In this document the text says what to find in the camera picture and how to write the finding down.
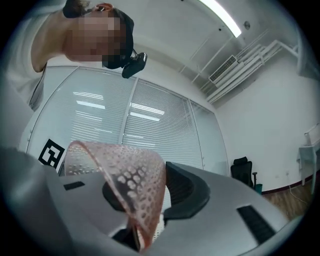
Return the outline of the white air conditioner vent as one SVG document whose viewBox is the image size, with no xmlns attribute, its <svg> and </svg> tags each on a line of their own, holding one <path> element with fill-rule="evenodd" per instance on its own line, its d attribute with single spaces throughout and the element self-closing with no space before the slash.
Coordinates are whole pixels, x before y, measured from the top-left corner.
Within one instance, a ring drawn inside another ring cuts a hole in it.
<svg viewBox="0 0 320 256">
<path fill-rule="evenodd" d="M 209 76 L 209 81 L 216 85 L 238 64 L 239 62 L 237 58 L 234 55 L 231 55 L 215 72 Z"/>
</svg>

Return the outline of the long ceiling light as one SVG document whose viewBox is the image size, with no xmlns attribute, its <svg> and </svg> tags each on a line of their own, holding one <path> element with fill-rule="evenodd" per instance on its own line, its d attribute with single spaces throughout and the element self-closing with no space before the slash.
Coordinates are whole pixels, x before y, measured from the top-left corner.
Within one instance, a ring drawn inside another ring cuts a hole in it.
<svg viewBox="0 0 320 256">
<path fill-rule="evenodd" d="M 215 13 L 227 26 L 235 38 L 238 38 L 242 32 L 231 15 L 216 0 L 198 0 L 213 13 Z"/>
</svg>

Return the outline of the black office chair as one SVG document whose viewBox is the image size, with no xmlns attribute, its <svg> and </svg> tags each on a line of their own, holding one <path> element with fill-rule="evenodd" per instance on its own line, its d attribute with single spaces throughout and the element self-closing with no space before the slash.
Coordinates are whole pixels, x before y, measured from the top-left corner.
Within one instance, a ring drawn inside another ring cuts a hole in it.
<svg viewBox="0 0 320 256">
<path fill-rule="evenodd" d="M 253 163 L 246 156 L 235 159 L 230 167 L 231 177 L 255 190 L 257 186 L 257 172 L 252 172 L 252 168 Z"/>
</svg>

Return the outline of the white side desk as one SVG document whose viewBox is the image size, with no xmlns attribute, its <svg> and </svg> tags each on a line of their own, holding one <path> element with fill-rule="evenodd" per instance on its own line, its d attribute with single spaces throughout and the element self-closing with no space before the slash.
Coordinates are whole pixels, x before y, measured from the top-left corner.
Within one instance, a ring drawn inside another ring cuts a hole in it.
<svg viewBox="0 0 320 256">
<path fill-rule="evenodd" d="M 302 185 L 305 185 L 305 177 L 303 169 L 305 164 L 312 164 L 312 183 L 311 193 L 314 193 L 316 186 L 317 176 L 317 152 L 320 152 L 320 126 L 317 124 L 315 127 L 304 133 L 306 145 L 299 147 L 297 161 L 299 163 L 299 170 L 301 171 Z"/>
</svg>

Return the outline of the pink perforated silicone mat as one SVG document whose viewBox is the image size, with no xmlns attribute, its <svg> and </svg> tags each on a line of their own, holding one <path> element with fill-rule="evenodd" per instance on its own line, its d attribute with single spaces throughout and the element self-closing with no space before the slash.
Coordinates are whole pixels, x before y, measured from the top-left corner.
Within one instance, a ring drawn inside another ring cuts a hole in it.
<svg viewBox="0 0 320 256">
<path fill-rule="evenodd" d="M 64 158 L 67 176 L 101 173 L 128 216 L 138 251 L 153 242 L 166 190 L 166 165 L 151 149 L 75 140 Z"/>
</svg>

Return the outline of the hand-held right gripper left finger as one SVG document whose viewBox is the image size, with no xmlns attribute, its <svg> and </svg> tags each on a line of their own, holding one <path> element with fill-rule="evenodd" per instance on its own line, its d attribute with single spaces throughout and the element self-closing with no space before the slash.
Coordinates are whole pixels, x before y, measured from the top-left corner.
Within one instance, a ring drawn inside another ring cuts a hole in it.
<svg viewBox="0 0 320 256">
<path fill-rule="evenodd" d="M 66 194 L 89 221 L 112 238 L 127 236 L 129 217 L 101 173 L 61 176 Z"/>
</svg>

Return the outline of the white ceiling pipes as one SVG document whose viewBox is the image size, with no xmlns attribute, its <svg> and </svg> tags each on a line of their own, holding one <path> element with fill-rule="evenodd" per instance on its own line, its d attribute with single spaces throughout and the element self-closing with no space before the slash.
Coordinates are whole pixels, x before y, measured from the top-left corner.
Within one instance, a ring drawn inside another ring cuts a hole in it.
<svg viewBox="0 0 320 256">
<path fill-rule="evenodd" d="M 290 41 L 281 38 L 279 34 L 268 29 L 237 53 L 231 52 L 231 42 L 231 39 L 225 42 L 192 80 L 210 104 L 223 98 L 252 76 L 258 69 L 265 66 L 268 61 L 281 51 L 287 51 L 295 57 L 298 56 L 298 39 L 296 35 Z M 238 65 L 217 84 L 210 82 L 209 76 L 231 55 L 237 58 Z"/>
</svg>

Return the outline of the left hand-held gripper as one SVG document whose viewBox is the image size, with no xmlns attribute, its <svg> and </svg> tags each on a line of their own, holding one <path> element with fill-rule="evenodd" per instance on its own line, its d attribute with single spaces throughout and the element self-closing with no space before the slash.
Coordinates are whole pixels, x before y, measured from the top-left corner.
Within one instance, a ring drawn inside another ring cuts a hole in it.
<svg viewBox="0 0 320 256">
<path fill-rule="evenodd" d="M 38 160 L 46 166 L 58 167 L 65 152 L 65 148 L 55 143 L 50 138 L 45 143 Z"/>
</svg>

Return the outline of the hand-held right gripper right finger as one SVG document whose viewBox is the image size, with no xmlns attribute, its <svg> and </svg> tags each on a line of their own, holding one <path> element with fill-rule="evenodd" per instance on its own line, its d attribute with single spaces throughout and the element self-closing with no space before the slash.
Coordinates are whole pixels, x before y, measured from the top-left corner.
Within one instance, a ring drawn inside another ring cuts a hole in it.
<svg viewBox="0 0 320 256">
<path fill-rule="evenodd" d="M 171 207 L 149 256 L 274 256 L 297 226 L 242 182 L 166 163 Z"/>
</svg>

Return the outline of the person's light shirt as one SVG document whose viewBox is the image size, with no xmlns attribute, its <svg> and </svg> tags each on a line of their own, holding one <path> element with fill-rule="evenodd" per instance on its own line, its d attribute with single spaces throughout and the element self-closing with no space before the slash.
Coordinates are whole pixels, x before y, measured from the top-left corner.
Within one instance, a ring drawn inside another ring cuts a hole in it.
<svg viewBox="0 0 320 256">
<path fill-rule="evenodd" d="M 63 13 L 63 9 L 40 8 L 23 19 L 10 38 L 5 56 L 5 82 L 12 86 L 33 111 L 43 100 L 45 70 L 36 72 L 32 66 L 31 50 L 35 36 L 48 16 Z"/>
</svg>

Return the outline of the white plastic laundry basket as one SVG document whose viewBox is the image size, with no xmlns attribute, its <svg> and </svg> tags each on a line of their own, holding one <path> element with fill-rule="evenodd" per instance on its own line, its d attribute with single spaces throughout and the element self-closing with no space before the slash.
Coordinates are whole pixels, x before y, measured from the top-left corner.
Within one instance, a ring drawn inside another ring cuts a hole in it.
<svg viewBox="0 0 320 256">
<path fill-rule="evenodd" d="M 164 221 L 164 215 L 160 214 L 159 219 L 158 219 L 158 223 L 152 238 L 152 241 L 154 242 L 159 236 L 160 234 L 164 231 L 165 229 L 165 221 Z"/>
</svg>

